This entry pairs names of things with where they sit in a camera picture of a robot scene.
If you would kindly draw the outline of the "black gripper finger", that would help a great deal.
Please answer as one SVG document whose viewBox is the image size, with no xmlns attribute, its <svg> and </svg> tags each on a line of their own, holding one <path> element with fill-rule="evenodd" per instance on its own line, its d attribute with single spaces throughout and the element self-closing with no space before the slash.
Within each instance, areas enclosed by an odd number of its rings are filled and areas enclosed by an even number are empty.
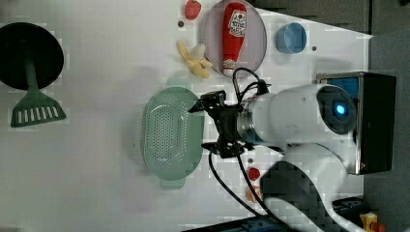
<svg viewBox="0 0 410 232">
<path fill-rule="evenodd" d="M 207 142 L 207 143 L 203 143 L 201 145 L 201 147 L 203 149 L 206 149 L 208 151 L 210 151 L 211 153 L 218 153 L 220 151 L 219 149 L 219 143 L 218 142 Z"/>
<path fill-rule="evenodd" d="M 194 103 L 192 108 L 189 109 L 189 113 L 207 111 L 215 107 L 223 107 L 226 100 L 226 93 L 221 91 L 213 91 L 200 96 L 200 98 Z"/>
</svg>

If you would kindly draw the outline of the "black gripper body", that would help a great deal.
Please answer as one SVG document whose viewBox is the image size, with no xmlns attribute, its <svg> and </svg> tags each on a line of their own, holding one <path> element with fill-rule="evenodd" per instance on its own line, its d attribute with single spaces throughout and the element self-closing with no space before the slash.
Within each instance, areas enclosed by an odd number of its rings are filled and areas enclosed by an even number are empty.
<svg viewBox="0 0 410 232">
<path fill-rule="evenodd" d="M 217 110 L 214 118 L 219 133 L 217 149 L 223 159 L 239 157 L 248 147 L 237 131 L 238 107 L 224 107 Z"/>
</svg>

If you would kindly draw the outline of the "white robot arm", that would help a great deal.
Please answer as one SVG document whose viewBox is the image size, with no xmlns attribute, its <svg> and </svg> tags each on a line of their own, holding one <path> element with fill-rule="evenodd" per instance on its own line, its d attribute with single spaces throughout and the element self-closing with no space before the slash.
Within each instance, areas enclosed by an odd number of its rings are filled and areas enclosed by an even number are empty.
<svg viewBox="0 0 410 232">
<path fill-rule="evenodd" d="M 262 208 L 299 232 L 365 232 L 333 207 L 347 177 L 359 168 L 356 107 L 341 88 L 309 84 L 278 93 L 260 91 L 225 102 L 223 91 L 202 95 L 192 111 L 205 111 L 219 137 L 204 149 L 237 158 L 257 146 L 281 155 L 254 190 Z"/>
</svg>

